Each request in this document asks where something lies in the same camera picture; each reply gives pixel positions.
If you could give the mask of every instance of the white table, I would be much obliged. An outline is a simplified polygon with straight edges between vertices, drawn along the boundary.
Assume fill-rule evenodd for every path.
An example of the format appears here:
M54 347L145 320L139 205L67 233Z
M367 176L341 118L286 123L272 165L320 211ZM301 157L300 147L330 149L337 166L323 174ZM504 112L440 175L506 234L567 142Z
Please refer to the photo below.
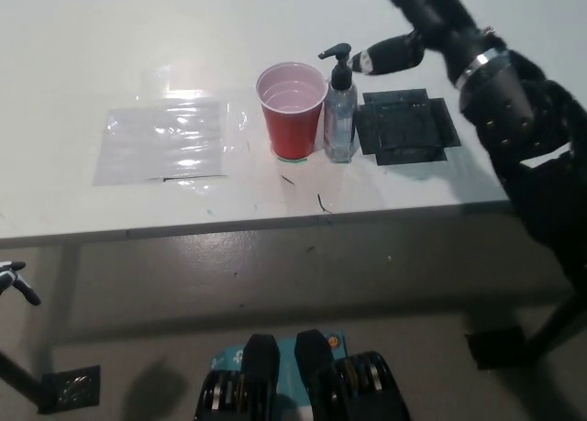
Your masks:
M587 103L580 22L585 0L463 0L548 75ZM506 204L474 129L460 117L441 58L410 72L356 77L362 93L420 88L445 97L464 147L447 162L330 164L323 152L287 164L271 154L253 85L297 60L362 50L410 30L388 0L0 0L0 243L33 245L332 222ZM242 172L179 183L93 186L109 108L171 65L176 89L238 95L250 151ZM295 185L285 181L286 177ZM320 194L324 212L317 202Z

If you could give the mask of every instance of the clear plastic bag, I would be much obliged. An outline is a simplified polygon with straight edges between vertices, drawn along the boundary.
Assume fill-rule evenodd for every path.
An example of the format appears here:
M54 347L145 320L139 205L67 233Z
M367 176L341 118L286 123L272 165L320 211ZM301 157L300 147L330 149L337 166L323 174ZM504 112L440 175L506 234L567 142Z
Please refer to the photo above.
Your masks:
M164 99L108 113L94 185L219 176L227 103Z

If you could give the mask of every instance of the gray floor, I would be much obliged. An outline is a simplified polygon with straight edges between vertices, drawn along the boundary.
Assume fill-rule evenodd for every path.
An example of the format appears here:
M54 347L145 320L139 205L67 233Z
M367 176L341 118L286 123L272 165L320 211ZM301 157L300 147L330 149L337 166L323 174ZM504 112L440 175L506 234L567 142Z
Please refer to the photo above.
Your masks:
M568 294L510 216L403 219L11 249L44 299L0 300L0 349L35 373L100 364L100 407L59 421L192 419L209 359L252 332L341 329L390 363L414 420L587 419L587 331L529 371L479 372L463 335L536 328ZM35 411L0 383L0 419Z

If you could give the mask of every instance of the cup rim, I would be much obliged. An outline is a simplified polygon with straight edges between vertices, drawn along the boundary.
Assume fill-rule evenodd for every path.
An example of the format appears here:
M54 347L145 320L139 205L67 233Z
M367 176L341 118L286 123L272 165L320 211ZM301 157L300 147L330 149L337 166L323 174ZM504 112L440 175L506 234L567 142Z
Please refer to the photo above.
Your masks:
M307 109L302 109L302 110L297 110L297 111L282 111L281 109L275 109L275 108L267 105L265 102L263 102L263 100L260 98L260 93L259 93L260 81L271 70L274 70L275 68L279 68L279 67L282 67L282 66L288 66L288 65L299 65L299 66L303 66L305 68L308 68L308 69L312 70L319 77L322 78L322 80L324 81L324 93L323 93L322 97L320 97L320 100L318 101L318 103L316 103L313 106L308 107ZM277 114L283 114L283 115L291 116L291 115L295 115L295 114L304 114L304 113L309 112L309 111L312 111L312 110L316 109L317 107L319 107L320 105L322 105L324 103L324 101L326 100L327 95L328 95L328 85L327 85L327 80L322 75L322 72L320 72L315 67L313 67L311 65L308 65L307 63L302 63L300 61L283 61L281 63L276 63L276 64L270 66L269 68L267 68L265 71L263 71L260 74L259 79L257 80L257 84L255 85L255 94L257 94L257 98L259 99L259 101L260 101L260 103L261 103L261 105L263 107L265 107L265 108L269 109L270 111L275 112Z

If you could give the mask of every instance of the black robotic arm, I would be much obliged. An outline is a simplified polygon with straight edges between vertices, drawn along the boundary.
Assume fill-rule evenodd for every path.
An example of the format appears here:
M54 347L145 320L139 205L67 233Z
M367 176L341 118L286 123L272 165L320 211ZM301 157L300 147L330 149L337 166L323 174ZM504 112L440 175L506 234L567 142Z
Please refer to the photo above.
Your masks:
M587 113L492 28L478 28L460 0L391 1L414 32L358 54L353 69L397 72L417 66L425 50L439 52L460 91L460 112L476 127L515 213L534 240L553 250L577 292L528 341L511 331L470 338L480 366L534 361L587 306ZM570 151L554 160L534 168L523 163L566 144ZM477 349L495 342L509 358L494 354L500 349Z

